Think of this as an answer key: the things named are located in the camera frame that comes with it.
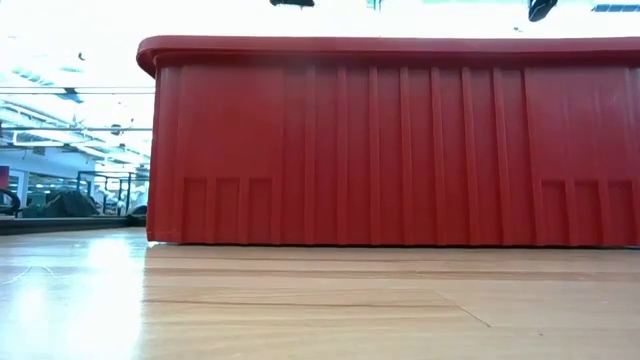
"plastic storage bin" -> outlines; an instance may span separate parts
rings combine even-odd
[[[161,36],[148,238],[640,245],[640,39]]]

